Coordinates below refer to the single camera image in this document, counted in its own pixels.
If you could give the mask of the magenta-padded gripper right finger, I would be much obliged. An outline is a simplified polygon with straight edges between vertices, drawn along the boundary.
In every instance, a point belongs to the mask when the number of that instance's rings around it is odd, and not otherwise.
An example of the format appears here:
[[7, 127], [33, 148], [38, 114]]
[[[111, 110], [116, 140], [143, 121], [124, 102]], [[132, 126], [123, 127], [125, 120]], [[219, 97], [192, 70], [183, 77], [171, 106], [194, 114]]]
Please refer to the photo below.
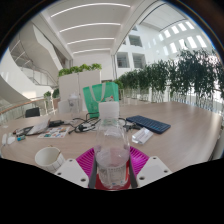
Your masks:
[[149, 157], [134, 147], [130, 148], [130, 183], [133, 189], [146, 186], [171, 173], [157, 156]]

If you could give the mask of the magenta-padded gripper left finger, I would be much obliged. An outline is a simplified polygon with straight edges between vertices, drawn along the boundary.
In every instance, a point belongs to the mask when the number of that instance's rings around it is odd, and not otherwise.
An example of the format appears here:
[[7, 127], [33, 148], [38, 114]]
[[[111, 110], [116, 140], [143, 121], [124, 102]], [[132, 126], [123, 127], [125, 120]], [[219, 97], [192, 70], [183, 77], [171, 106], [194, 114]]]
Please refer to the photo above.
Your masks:
[[66, 160], [56, 175], [81, 187], [94, 189], [97, 177], [94, 149], [87, 150], [76, 159]]

